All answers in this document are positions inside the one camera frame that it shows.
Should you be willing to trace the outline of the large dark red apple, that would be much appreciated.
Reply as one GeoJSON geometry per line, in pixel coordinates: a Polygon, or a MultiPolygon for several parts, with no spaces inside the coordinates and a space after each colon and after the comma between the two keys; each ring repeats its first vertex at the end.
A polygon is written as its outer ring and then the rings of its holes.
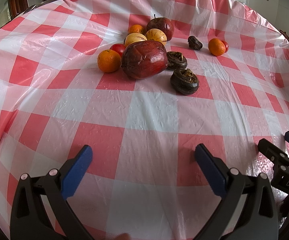
{"type": "Polygon", "coordinates": [[[165,46],[158,41],[139,41],[127,46],[121,68],[133,79],[145,79],[163,72],[168,67],[165,46]]]}

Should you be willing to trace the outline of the small red tomato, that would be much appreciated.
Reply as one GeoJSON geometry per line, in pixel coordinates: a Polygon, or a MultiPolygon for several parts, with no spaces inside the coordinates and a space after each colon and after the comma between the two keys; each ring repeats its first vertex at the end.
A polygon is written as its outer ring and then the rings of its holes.
{"type": "Polygon", "coordinates": [[[224,44],[224,46],[225,46],[225,52],[227,53],[228,50],[229,50],[229,45],[228,45],[228,43],[227,43],[225,40],[222,40],[222,43],[224,44]]]}

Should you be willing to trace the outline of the dark passion fruit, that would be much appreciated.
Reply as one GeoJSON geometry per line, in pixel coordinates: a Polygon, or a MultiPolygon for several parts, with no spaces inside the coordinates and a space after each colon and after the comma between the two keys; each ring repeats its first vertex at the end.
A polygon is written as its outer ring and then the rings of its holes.
{"type": "Polygon", "coordinates": [[[187,67],[187,59],[178,51],[167,52],[168,67],[169,70],[185,69],[187,67]]]}
{"type": "Polygon", "coordinates": [[[188,68],[175,69],[170,82],[172,87],[183,95],[194,94],[199,88],[197,76],[188,68]]]}
{"type": "Polygon", "coordinates": [[[189,36],[187,42],[189,48],[193,50],[201,50],[203,47],[203,44],[195,36],[189,36]]]}

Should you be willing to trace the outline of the orange mandarin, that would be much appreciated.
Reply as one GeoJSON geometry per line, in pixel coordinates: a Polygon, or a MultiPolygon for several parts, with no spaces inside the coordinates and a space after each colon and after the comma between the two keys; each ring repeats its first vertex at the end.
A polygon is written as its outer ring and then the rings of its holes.
{"type": "Polygon", "coordinates": [[[104,73],[115,72],[121,66],[121,56],[114,50],[104,50],[97,57],[97,65],[104,73]]]}
{"type": "Polygon", "coordinates": [[[142,35],[145,35],[146,28],[140,24],[134,24],[130,26],[128,29],[128,34],[132,34],[132,33],[140,33],[142,35]]]}
{"type": "Polygon", "coordinates": [[[214,56],[221,56],[226,52],[225,44],[218,38],[213,38],[208,42],[208,49],[214,56]]]}

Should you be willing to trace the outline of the dark passion fruit back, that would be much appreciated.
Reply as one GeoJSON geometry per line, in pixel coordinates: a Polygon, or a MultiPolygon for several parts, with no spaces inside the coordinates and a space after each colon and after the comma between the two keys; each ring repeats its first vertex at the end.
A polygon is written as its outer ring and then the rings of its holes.
{"type": "Polygon", "coordinates": [[[187,42],[189,48],[193,50],[201,50],[203,47],[203,44],[195,36],[189,36],[187,42]]]}

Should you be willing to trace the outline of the orange mandarin back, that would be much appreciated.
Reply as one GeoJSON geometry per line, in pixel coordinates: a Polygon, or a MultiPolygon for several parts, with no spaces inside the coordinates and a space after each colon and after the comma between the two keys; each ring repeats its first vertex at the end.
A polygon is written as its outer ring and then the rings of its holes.
{"type": "Polygon", "coordinates": [[[146,28],[140,24],[134,24],[130,26],[128,29],[128,34],[132,34],[132,33],[140,33],[142,35],[145,35],[146,28]]]}

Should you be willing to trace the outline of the red white checkered tablecloth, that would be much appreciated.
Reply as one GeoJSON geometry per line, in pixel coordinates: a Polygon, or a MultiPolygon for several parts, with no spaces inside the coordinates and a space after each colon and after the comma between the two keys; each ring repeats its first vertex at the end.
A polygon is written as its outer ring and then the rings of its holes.
{"type": "Polygon", "coordinates": [[[84,146],[93,160],[68,202],[96,239],[191,239],[219,203],[195,162],[198,144],[229,167],[272,176],[264,138],[289,155],[289,42],[235,0],[59,0],[0,29],[0,228],[10,234],[20,176],[43,176],[84,146]],[[170,71],[105,74],[101,51],[133,24],[164,16],[166,45],[196,74],[178,94],[170,71]],[[195,36],[201,50],[189,48],[195,36]],[[214,56],[213,38],[229,50],[214,56]]]}

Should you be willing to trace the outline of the dark passion fruit front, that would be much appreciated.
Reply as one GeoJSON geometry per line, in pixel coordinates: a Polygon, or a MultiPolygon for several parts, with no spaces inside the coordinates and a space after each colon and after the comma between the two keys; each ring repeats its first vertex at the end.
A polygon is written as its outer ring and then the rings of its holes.
{"type": "Polygon", "coordinates": [[[172,87],[183,95],[194,94],[199,88],[197,76],[188,68],[175,69],[170,82],[172,87]]]}

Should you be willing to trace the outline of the yellow striped melon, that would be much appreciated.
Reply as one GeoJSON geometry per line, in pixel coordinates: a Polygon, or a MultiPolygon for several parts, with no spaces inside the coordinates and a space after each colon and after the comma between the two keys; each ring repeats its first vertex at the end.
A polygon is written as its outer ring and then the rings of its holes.
{"type": "Polygon", "coordinates": [[[162,43],[164,46],[167,43],[166,34],[162,30],[157,29],[157,28],[149,29],[146,32],[146,38],[147,38],[147,40],[158,41],[158,42],[162,43]]]}
{"type": "Polygon", "coordinates": [[[140,42],[140,41],[146,41],[146,40],[147,40],[147,38],[145,37],[145,35],[143,35],[141,33],[130,33],[125,38],[124,45],[125,45],[125,47],[127,47],[132,43],[140,42]]]}

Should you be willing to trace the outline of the red apple with stem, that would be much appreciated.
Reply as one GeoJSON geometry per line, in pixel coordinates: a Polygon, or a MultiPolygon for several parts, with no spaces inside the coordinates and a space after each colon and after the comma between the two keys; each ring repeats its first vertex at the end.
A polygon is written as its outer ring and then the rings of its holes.
{"type": "Polygon", "coordinates": [[[174,25],[171,20],[166,17],[156,17],[155,15],[154,18],[148,22],[146,29],[147,31],[150,29],[161,30],[166,35],[167,41],[170,41],[174,34],[174,25]]]}

